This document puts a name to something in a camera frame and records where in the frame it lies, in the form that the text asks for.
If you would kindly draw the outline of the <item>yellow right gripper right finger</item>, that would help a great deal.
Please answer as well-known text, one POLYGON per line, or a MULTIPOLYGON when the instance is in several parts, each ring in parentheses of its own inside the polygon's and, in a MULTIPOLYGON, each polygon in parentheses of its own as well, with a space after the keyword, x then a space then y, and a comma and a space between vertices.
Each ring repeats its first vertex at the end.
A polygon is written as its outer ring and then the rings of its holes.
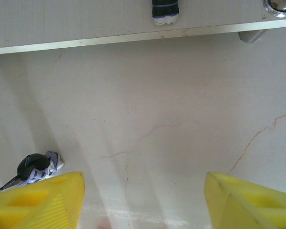
POLYGON ((286 229, 286 193, 208 172, 204 197, 212 229, 286 229))

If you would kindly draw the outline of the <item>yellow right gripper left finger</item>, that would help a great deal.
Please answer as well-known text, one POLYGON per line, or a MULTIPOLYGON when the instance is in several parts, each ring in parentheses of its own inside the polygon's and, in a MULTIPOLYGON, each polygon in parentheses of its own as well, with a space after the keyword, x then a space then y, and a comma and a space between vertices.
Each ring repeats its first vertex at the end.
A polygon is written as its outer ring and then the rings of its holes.
POLYGON ((0 192, 0 229, 77 229, 84 194, 82 172, 0 192))

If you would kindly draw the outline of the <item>black horned lavender figurine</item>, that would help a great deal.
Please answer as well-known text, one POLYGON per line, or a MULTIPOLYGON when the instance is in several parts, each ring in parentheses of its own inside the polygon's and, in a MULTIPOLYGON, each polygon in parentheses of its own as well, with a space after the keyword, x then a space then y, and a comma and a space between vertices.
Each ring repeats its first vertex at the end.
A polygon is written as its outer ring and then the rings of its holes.
POLYGON ((30 154, 17 167, 17 175, 0 187, 0 192, 13 186, 26 186, 52 178, 64 166, 61 155, 48 151, 46 154, 30 154))

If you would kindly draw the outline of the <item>round-eared black dress figurine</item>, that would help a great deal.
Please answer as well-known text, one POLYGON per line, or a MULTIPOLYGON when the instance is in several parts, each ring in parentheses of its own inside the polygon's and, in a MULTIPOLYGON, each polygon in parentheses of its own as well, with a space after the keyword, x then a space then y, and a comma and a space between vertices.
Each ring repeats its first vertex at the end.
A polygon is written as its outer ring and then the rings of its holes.
POLYGON ((152 0, 152 18, 155 25, 174 24, 178 15, 178 0, 152 0))

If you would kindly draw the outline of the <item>white two-tier shelf chrome legs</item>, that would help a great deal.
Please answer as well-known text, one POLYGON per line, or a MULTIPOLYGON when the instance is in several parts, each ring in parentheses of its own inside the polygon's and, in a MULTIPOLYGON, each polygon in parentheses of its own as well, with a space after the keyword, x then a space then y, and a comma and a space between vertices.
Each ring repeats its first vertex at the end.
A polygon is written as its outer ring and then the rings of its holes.
POLYGON ((152 0, 0 0, 0 54, 286 27, 286 0, 178 0, 156 25, 152 0))

